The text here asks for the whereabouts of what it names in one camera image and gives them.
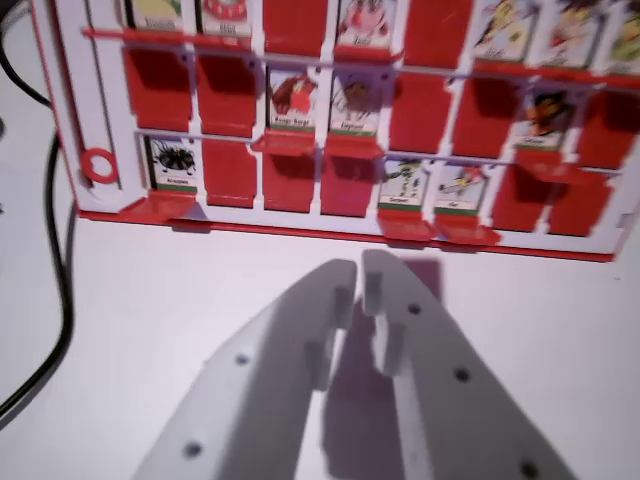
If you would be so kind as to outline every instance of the character card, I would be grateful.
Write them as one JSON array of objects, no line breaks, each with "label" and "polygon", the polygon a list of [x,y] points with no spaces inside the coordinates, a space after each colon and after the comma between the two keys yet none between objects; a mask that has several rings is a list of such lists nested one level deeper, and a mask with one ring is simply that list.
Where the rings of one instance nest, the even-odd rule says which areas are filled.
[{"label": "character card", "polygon": [[586,68],[595,52],[602,22],[598,0],[557,0],[556,22],[543,63],[554,67]]},{"label": "character card", "polygon": [[534,89],[525,97],[526,120],[519,125],[516,146],[558,150],[573,112],[566,91]]},{"label": "character card", "polygon": [[181,30],[180,0],[125,0],[127,19],[132,27],[151,30]]},{"label": "character card", "polygon": [[609,60],[613,73],[640,75],[640,1],[630,0],[627,3]]},{"label": "character card", "polygon": [[341,0],[337,43],[388,47],[395,14],[396,0]]},{"label": "character card", "polygon": [[372,73],[337,73],[331,96],[334,133],[374,136],[378,130],[382,89]]},{"label": "character card", "polygon": [[313,131],[318,84],[306,69],[269,69],[269,126]]},{"label": "character card", "polygon": [[483,0],[482,32],[473,56],[487,60],[521,62],[536,22],[529,0]]},{"label": "character card", "polygon": [[388,159],[384,169],[378,207],[420,211],[428,180],[422,162],[413,158]]},{"label": "character card", "polygon": [[143,146],[152,188],[197,192],[194,152],[187,139],[145,136]]},{"label": "character card", "polygon": [[198,0],[202,32],[229,37],[251,36],[252,0]]},{"label": "character card", "polygon": [[487,177],[478,165],[445,165],[438,185],[435,213],[476,215]]}]

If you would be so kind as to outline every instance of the character illustration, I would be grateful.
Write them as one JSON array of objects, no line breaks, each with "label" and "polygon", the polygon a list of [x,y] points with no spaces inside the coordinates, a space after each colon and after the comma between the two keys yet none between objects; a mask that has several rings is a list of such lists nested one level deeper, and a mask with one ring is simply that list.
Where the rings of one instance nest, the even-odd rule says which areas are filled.
[{"label": "character illustration", "polygon": [[220,21],[242,22],[247,19],[247,0],[203,0],[202,8]]},{"label": "character illustration", "polygon": [[308,115],[311,111],[311,94],[318,87],[307,75],[287,78],[271,95],[276,112],[281,115],[299,113]]},{"label": "character illustration", "polygon": [[627,17],[613,44],[611,58],[619,62],[640,59],[640,2],[630,2]]},{"label": "character illustration", "polygon": [[143,15],[149,17],[175,17],[182,13],[180,0],[135,0],[135,5]]},{"label": "character illustration", "polygon": [[402,177],[400,197],[416,198],[420,188],[420,177],[416,173],[420,170],[420,160],[402,160],[399,164],[400,171],[387,174],[387,180]]},{"label": "character illustration", "polygon": [[158,154],[153,156],[153,163],[160,163],[164,173],[169,170],[180,170],[187,175],[193,175],[196,164],[193,161],[193,153],[186,148],[170,147],[163,141],[154,141]]},{"label": "character illustration", "polygon": [[569,110],[566,96],[567,92],[555,92],[534,97],[533,106],[527,109],[530,136],[541,137],[557,131],[555,120]]},{"label": "character illustration", "polygon": [[344,91],[336,92],[333,107],[347,121],[361,122],[369,117],[375,105],[372,105],[369,86],[363,82],[353,82]]},{"label": "character illustration", "polygon": [[352,30],[356,35],[371,37],[374,34],[385,36],[389,33],[386,20],[386,8],[383,0],[351,0],[344,20],[340,23],[338,34]]},{"label": "character illustration", "polygon": [[589,36],[589,20],[595,0],[570,0],[560,12],[560,19],[551,32],[550,48],[557,56],[579,48]]},{"label": "character illustration", "polygon": [[449,194],[455,193],[456,196],[461,197],[467,188],[471,185],[482,182],[484,176],[482,170],[478,166],[462,167],[458,176],[453,179],[453,183],[450,185],[440,185],[438,190],[442,193]]},{"label": "character illustration", "polygon": [[529,12],[519,12],[517,0],[500,0],[485,11],[492,13],[489,23],[482,32],[476,47],[495,45],[501,48],[521,47],[527,40],[527,28],[522,20]]}]

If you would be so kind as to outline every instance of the white table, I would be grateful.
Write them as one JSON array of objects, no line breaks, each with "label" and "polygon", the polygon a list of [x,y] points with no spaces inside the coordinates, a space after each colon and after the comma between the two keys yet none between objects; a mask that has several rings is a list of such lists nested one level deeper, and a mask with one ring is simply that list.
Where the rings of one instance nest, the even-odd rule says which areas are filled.
[{"label": "white table", "polygon": [[[44,92],[28,18],[5,45],[18,73]],[[52,117],[3,74],[0,92],[5,399],[49,352],[60,316],[42,214]],[[64,230],[71,193],[60,170]],[[314,267],[358,260],[367,248],[385,247],[78,220],[73,344],[40,395],[0,432],[0,478],[128,480],[216,347]],[[439,270],[445,306],[578,478],[638,478],[640,228],[610,264],[394,253],[421,263],[432,281]],[[372,370],[370,328],[361,326],[338,368],[331,408],[314,394],[299,479],[401,478],[390,385]],[[337,342],[336,363],[341,351]]]}]

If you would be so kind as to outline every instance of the red plastic ledge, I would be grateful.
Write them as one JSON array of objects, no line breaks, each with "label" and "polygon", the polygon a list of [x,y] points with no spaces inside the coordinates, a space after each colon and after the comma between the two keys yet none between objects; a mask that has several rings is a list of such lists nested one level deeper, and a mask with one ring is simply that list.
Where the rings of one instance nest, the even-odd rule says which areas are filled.
[{"label": "red plastic ledge", "polygon": [[196,204],[195,194],[160,192],[151,190],[147,198],[143,198],[122,210],[118,216],[131,220],[146,218],[151,223],[163,223],[180,218]]},{"label": "red plastic ledge", "polygon": [[197,47],[216,47],[225,50],[251,51],[251,37],[224,37],[221,35],[188,35],[182,32],[162,32],[158,30],[135,30],[125,28],[119,30],[107,30],[99,28],[83,28],[82,34],[91,38],[122,39],[129,42],[140,43],[164,43],[170,45],[182,45],[193,43]]},{"label": "red plastic ledge", "polygon": [[[237,223],[204,222],[199,220],[177,220],[166,221],[156,220],[145,215],[125,215],[120,213],[100,213],[80,210],[80,218],[102,222],[122,222],[138,223],[146,225],[158,225],[179,229],[191,229],[194,231],[221,230],[226,232],[260,233],[264,235],[292,235],[296,237],[325,238],[334,240],[348,240],[353,242],[389,243],[389,238],[382,235],[366,235],[361,233],[328,232],[324,230],[305,230],[300,228],[272,227],[264,225],[246,225]],[[464,248],[464,245],[456,245],[450,242],[439,240],[408,242],[413,247],[434,247],[434,248]],[[538,257],[564,258],[567,260],[587,260],[592,262],[611,262],[615,259],[614,253],[584,253],[584,252],[564,252],[561,250],[541,250],[536,248],[519,248],[504,246],[481,246],[474,248],[478,252],[506,253],[512,255],[533,255]]]},{"label": "red plastic ledge", "polygon": [[392,55],[389,48],[383,47],[336,45],[333,49],[333,58],[342,62],[392,63],[403,56],[404,52]]},{"label": "red plastic ledge", "polygon": [[376,143],[376,137],[358,137],[330,133],[324,151],[332,157],[350,157],[363,160],[380,158],[384,150]]},{"label": "red plastic ledge", "polygon": [[640,89],[640,77],[627,75],[593,75],[588,70],[570,68],[554,68],[549,66],[529,68],[522,63],[499,62],[491,60],[475,60],[474,73],[502,74],[515,77],[530,77],[540,75],[547,80],[558,82],[572,82],[583,85],[606,83],[612,87]]},{"label": "red plastic ledge", "polygon": [[313,132],[289,132],[267,129],[258,141],[251,145],[256,152],[271,155],[301,157],[313,155],[316,150],[316,139]]},{"label": "red plastic ledge", "polygon": [[378,210],[378,224],[384,237],[390,240],[427,242],[437,234],[423,220],[421,212],[381,208]]},{"label": "red plastic ledge", "polygon": [[480,225],[476,216],[436,215],[435,226],[451,243],[491,247],[502,240],[502,235]]},{"label": "red plastic ledge", "polygon": [[587,181],[577,164],[562,163],[559,152],[518,150],[515,161],[516,165],[541,182],[584,185]]}]

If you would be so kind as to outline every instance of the red ring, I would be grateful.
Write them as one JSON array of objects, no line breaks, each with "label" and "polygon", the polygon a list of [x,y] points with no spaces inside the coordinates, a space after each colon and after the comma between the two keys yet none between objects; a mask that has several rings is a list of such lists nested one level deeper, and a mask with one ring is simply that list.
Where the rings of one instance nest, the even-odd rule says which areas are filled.
[{"label": "red ring", "polygon": [[[91,159],[93,157],[102,157],[109,165],[111,165],[111,173],[109,175],[100,175],[93,169],[93,163]],[[89,177],[90,180],[96,183],[104,183],[106,185],[118,180],[118,165],[116,164],[116,157],[113,153],[105,150],[104,148],[90,148],[85,151],[80,157],[80,164],[82,165],[83,173]]]}]

